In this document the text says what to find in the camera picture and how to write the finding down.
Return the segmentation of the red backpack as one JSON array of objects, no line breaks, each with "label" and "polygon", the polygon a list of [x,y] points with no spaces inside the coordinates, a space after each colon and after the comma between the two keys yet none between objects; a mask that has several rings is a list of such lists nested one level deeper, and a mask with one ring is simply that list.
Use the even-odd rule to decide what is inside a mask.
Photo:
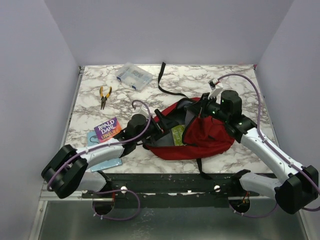
[{"label": "red backpack", "polygon": [[205,180],[211,180],[202,170],[202,159],[222,154],[230,149],[235,139],[228,135],[224,124],[211,116],[200,118],[186,109],[188,104],[197,102],[200,98],[188,98],[183,93],[173,93],[158,87],[163,93],[182,96],[178,102],[167,107],[161,113],[177,125],[185,125],[182,135],[182,146],[174,146],[172,129],[169,134],[156,141],[151,139],[143,142],[143,147],[157,157],[166,161],[196,160],[199,174]]}]

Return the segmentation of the orange yellow book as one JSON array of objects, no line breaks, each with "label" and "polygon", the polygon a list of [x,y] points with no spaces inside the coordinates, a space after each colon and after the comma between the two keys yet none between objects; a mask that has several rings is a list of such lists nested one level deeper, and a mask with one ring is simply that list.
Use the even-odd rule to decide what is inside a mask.
[{"label": "orange yellow book", "polygon": [[100,143],[104,143],[115,135],[120,133],[122,127],[117,119],[117,117],[113,117],[107,120],[104,123],[101,123],[94,127],[94,131]]}]

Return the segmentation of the light blue notebook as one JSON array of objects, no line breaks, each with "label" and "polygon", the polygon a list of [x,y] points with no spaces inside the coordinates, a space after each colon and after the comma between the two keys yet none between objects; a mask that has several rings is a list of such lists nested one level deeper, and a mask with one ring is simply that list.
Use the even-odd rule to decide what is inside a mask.
[{"label": "light blue notebook", "polygon": [[[99,142],[99,139],[98,139],[95,131],[90,131],[87,133],[87,146],[88,147],[97,145],[99,143],[100,142]],[[104,171],[104,170],[107,170],[110,168],[121,166],[122,164],[123,164],[123,161],[121,158],[114,158],[114,159],[106,160],[106,161],[99,163],[95,166],[92,166],[89,170],[91,172]]]}]

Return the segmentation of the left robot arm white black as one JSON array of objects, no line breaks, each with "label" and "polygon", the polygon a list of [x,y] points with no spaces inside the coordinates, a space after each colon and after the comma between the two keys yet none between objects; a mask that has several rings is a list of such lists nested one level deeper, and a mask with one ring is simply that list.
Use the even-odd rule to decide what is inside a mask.
[{"label": "left robot arm white black", "polygon": [[79,149],[70,144],[61,147],[41,172],[48,191],[54,192],[60,199],[76,191],[91,191],[101,198],[107,197],[111,185],[106,176],[89,169],[105,161],[124,157],[136,149],[138,142],[156,141],[179,125],[159,110],[155,113],[157,120],[139,113],[133,115],[126,128],[106,142]]}]

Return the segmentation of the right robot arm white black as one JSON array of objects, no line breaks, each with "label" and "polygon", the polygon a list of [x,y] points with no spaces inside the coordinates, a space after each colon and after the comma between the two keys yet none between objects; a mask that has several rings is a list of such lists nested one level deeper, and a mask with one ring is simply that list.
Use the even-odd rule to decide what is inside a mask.
[{"label": "right robot arm white black", "polygon": [[228,135],[256,154],[274,173],[264,177],[249,170],[240,171],[230,183],[230,191],[241,196],[255,192],[276,201],[288,214],[304,209],[319,196],[319,172],[295,161],[263,135],[257,124],[242,113],[242,99],[234,90],[224,90],[220,103],[204,93],[186,107],[197,117],[212,117],[224,125]]}]

